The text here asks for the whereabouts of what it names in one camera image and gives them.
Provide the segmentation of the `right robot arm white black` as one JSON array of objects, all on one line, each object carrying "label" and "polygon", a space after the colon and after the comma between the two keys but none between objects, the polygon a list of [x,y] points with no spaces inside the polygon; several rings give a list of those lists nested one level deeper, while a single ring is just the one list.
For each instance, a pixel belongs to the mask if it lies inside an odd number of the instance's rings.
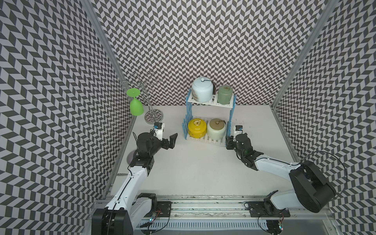
[{"label": "right robot arm white black", "polygon": [[237,158],[248,168],[273,174],[289,181],[293,189],[272,191],[263,200],[266,215],[277,216],[286,209],[305,208],[318,213],[337,191],[312,161],[286,162],[254,150],[247,134],[226,138],[226,149],[233,150]]}]

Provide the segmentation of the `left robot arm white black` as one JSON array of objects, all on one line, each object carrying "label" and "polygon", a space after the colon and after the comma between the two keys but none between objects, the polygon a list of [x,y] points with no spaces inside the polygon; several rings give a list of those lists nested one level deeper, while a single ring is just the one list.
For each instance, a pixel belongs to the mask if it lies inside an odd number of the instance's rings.
[{"label": "left robot arm white black", "polygon": [[157,134],[144,132],[136,138],[137,149],[129,165],[129,174],[110,202],[104,208],[95,210],[92,235],[132,235],[142,219],[154,213],[157,208],[156,194],[138,192],[152,170],[155,154],[160,149],[173,149],[177,137],[177,133],[164,139]]}]

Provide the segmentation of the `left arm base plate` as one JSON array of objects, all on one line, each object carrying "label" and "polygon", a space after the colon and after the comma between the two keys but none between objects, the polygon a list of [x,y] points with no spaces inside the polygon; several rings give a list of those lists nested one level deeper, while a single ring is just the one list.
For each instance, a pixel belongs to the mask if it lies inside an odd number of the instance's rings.
[{"label": "left arm base plate", "polygon": [[156,206],[153,208],[151,215],[152,217],[156,217],[156,218],[170,217],[171,207],[172,207],[171,201],[158,201]]}]

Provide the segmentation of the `cream tea canister tan lid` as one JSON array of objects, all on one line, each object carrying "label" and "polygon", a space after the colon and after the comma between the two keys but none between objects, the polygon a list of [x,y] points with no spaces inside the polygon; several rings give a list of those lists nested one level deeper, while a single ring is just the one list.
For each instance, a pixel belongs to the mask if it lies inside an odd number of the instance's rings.
[{"label": "cream tea canister tan lid", "polygon": [[207,134],[214,141],[221,140],[226,134],[226,121],[219,118],[211,119],[207,126]]}]

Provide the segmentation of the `yellow ceramic tea canister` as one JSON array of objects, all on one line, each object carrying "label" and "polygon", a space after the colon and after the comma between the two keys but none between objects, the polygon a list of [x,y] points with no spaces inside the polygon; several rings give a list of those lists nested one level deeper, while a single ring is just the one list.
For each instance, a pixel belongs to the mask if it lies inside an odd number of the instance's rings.
[{"label": "yellow ceramic tea canister", "polygon": [[200,139],[207,133],[207,124],[203,119],[194,118],[188,124],[188,134],[190,137]]}]

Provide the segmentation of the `green small tea canister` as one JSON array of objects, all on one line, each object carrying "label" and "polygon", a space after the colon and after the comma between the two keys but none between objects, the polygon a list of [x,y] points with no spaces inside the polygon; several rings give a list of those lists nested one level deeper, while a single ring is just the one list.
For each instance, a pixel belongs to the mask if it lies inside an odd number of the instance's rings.
[{"label": "green small tea canister", "polygon": [[227,85],[221,86],[218,89],[217,102],[222,105],[230,104],[233,94],[233,88]]}]

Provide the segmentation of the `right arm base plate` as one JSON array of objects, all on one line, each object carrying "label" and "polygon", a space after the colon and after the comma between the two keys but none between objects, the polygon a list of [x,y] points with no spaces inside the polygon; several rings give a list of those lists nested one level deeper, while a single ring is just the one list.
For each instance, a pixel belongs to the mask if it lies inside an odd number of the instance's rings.
[{"label": "right arm base plate", "polygon": [[248,201],[244,203],[244,207],[249,211],[252,218],[256,217],[273,217],[273,218],[289,218],[291,214],[288,209],[276,209],[270,203],[261,201]]}]

